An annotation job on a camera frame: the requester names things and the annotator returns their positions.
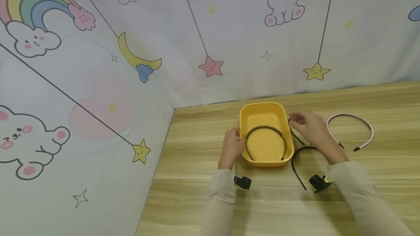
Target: wood grain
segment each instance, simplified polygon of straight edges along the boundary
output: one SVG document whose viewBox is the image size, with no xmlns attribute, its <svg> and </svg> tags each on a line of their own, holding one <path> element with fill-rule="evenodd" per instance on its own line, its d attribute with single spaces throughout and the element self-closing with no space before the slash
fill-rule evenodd
<svg viewBox="0 0 420 236">
<path fill-rule="evenodd" d="M 375 130 L 373 142 L 352 118 L 331 123 L 334 136 L 353 161 L 368 170 L 382 197 L 405 224 L 420 235 L 420 82 L 401 82 L 251 101 L 177 109 L 136 235 L 197 235 L 207 206 L 208 188 L 217 167 L 224 133 L 238 125 L 249 103 L 275 101 L 286 111 L 308 110 L 325 119 L 336 113 L 359 115 Z M 351 212 L 334 186 L 313 194 L 310 176 L 322 175 L 326 161 L 302 153 L 296 169 L 256 168 L 242 158 L 238 176 L 252 179 L 251 189 L 237 189 L 233 235 L 359 235 Z"/>
</svg>

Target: sleeve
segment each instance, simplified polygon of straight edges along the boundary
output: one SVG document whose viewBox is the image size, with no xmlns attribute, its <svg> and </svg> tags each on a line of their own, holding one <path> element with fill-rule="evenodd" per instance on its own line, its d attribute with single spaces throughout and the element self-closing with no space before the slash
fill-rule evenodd
<svg viewBox="0 0 420 236">
<path fill-rule="evenodd" d="M 215 170 L 200 236 L 230 236 L 236 188 L 232 170 Z"/>
<path fill-rule="evenodd" d="M 414 236 L 376 191 L 362 165 L 354 161 L 331 165 L 328 178 L 349 204 L 361 235 Z"/>
</svg>

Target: plastic tray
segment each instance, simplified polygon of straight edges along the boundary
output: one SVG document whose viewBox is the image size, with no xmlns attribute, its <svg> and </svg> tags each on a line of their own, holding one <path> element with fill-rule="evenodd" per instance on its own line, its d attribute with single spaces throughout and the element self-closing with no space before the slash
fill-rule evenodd
<svg viewBox="0 0 420 236">
<path fill-rule="evenodd" d="M 270 129 L 256 130 L 248 139 L 248 150 L 255 160 L 251 159 L 246 150 L 242 153 L 249 164 L 256 167 L 280 167 L 287 164 L 295 153 L 287 121 L 284 107 L 276 102 L 252 103 L 241 109 L 241 138 L 245 139 L 246 134 L 256 126 L 268 125 L 281 131 L 287 143 L 282 160 L 284 142 L 279 134 Z"/>
</svg>

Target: pink star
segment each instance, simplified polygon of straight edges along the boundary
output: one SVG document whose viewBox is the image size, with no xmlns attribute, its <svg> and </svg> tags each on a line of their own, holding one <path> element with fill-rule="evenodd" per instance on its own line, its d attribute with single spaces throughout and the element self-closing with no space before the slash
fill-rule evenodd
<svg viewBox="0 0 420 236">
<path fill-rule="evenodd" d="M 205 64 L 199 65 L 198 67 L 206 71 L 207 78 L 213 74 L 223 75 L 220 71 L 220 67 L 223 65 L 223 61 L 213 61 L 211 57 L 207 56 Z"/>
</svg>

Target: pink cloud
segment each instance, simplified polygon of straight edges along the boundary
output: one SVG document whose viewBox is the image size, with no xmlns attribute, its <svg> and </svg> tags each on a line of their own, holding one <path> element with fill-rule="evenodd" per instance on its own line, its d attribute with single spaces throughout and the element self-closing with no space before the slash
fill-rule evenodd
<svg viewBox="0 0 420 236">
<path fill-rule="evenodd" d="M 74 16 L 74 24 L 81 31 L 92 30 L 95 28 L 95 17 L 91 12 L 83 8 L 78 9 L 75 5 L 69 5 L 70 13 Z"/>
</svg>

